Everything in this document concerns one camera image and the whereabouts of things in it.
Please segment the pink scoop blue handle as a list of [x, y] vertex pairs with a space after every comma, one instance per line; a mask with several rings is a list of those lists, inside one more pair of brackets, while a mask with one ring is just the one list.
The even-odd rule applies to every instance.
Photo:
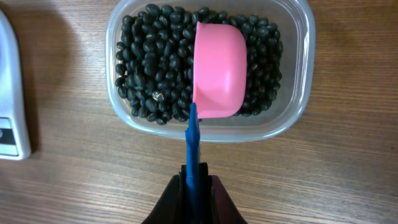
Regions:
[[203, 223], [199, 164], [199, 120], [226, 118], [243, 102], [246, 87], [246, 46], [242, 33], [226, 24], [197, 22], [193, 56], [193, 103], [188, 128], [186, 221]]

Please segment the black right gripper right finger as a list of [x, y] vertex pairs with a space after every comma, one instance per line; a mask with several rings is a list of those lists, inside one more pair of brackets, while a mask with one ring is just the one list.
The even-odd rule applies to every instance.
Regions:
[[208, 173], [208, 164], [199, 164], [203, 223], [248, 224], [240, 214], [217, 175]]

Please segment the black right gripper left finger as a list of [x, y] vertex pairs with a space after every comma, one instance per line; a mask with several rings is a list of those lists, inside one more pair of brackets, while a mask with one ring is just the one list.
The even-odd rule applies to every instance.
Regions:
[[142, 224], [185, 223], [186, 165], [172, 176], [156, 205]]

